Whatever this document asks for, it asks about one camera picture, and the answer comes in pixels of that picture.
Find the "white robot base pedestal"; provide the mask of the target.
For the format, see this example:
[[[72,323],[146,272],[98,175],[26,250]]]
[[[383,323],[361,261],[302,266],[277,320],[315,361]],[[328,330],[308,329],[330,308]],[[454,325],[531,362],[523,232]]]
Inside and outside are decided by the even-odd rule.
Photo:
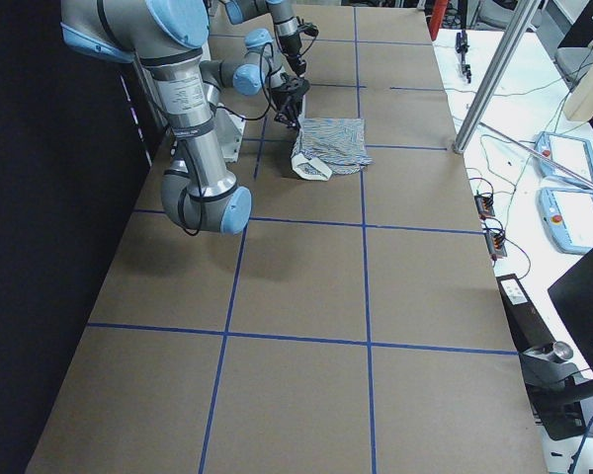
[[[245,120],[225,109],[221,93],[233,87],[238,64],[232,60],[203,60],[200,63],[207,100],[213,112],[215,131],[226,163],[238,161]]]

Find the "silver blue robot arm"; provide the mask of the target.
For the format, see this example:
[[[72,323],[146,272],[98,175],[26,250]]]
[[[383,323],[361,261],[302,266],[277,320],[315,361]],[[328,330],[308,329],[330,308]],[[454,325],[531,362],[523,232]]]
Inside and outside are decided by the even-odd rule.
[[[219,94],[233,88],[244,96],[263,93],[275,119],[299,129],[305,79],[301,38],[318,28],[289,1],[228,1],[233,25],[270,15],[271,30],[257,29],[244,40],[241,60],[205,60],[210,35],[206,1],[64,1],[65,43],[82,54],[117,63],[138,61],[151,75],[159,111],[177,140],[165,171],[161,202],[185,232],[238,234],[247,225],[250,191],[225,165],[215,127]]]
[[[272,18],[274,33],[279,49],[287,60],[292,72],[303,77],[306,72],[305,54],[309,47],[302,49],[301,36],[306,35],[316,40],[319,35],[318,26],[306,22],[294,11],[289,0],[234,0],[225,2],[225,10],[229,22],[239,25],[249,20],[269,14]]]

